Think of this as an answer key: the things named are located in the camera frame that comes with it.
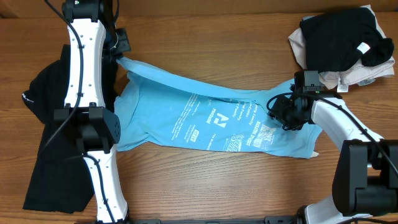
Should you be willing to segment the light blue printed t-shirt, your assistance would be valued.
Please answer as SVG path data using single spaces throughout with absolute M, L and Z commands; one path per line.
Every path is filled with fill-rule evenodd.
M 292 80 L 270 90 L 235 90 L 181 77 L 137 60 L 121 58 L 129 83 L 114 102 L 121 123 L 119 151 L 145 142 L 220 152 L 265 152 L 315 157 L 317 125 L 286 131 L 266 107 L 290 90 Z

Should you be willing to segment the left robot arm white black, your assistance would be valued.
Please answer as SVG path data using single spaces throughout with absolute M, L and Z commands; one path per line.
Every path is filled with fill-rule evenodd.
M 53 118 L 78 149 L 95 191 L 96 223 L 130 223 L 116 163 L 121 123 L 106 108 L 102 61 L 115 61 L 130 51 L 125 29 L 116 28 L 119 11 L 112 1 L 65 1 L 60 18 L 70 38 L 70 73 L 62 109 Z

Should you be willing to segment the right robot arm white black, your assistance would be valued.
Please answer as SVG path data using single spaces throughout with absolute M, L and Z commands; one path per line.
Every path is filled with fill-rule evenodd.
M 329 197 L 265 223 L 382 223 L 381 216 L 397 212 L 397 141 L 368 129 L 339 94 L 294 90 L 273 96 L 266 107 L 285 131 L 318 125 L 340 156 Z

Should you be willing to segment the beige folded garment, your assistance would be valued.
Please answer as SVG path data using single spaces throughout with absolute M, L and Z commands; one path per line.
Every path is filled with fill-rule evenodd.
M 361 6 L 368 8 L 376 18 L 375 13 L 369 5 Z M 302 20 L 309 19 L 314 16 L 304 17 Z M 381 33 L 383 37 L 386 37 L 385 33 L 379 26 L 376 18 L 376 28 Z M 307 69 L 306 59 L 305 59 L 305 47 L 306 41 L 302 34 L 302 30 L 299 27 L 295 30 L 288 38 L 290 46 L 294 53 L 297 63 L 303 68 Z M 361 64 L 359 60 L 350 69 L 344 72 L 318 72 L 320 76 L 320 81 L 328 88 L 337 88 L 339 91 L 346 92 L 350 85 L 357 84 L 359 86 L 368 85 L 372 83 L 378 77 L 388 77 L 394 75 L 393 66 L 395 60 L 393 56 L 386 62 L 374 66 L 365 67 Z

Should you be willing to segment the black folded garment on pile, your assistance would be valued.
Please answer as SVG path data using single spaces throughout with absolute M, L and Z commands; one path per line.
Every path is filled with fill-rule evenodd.
M 344 72 L 359 60 L 365 67 L 388 61 L 394 51 L 391 38 L 376 28 L 376 18 L 365 7 L 330 12 L 300 22 L 306 41 L 309 70 Z

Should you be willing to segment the black shirt on left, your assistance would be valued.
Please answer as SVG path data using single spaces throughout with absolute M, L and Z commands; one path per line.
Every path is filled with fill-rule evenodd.
M 44 124 L 37 160 L 25 196 L 25 210 L 82 212 L 94 194 L 90 172 L 77 148 L 62 134 L 49 141 L 58 126 L 55 109 L 64 106 L 70 71 L 70 46 L 44 68 L 22 93 L 26 107 Z

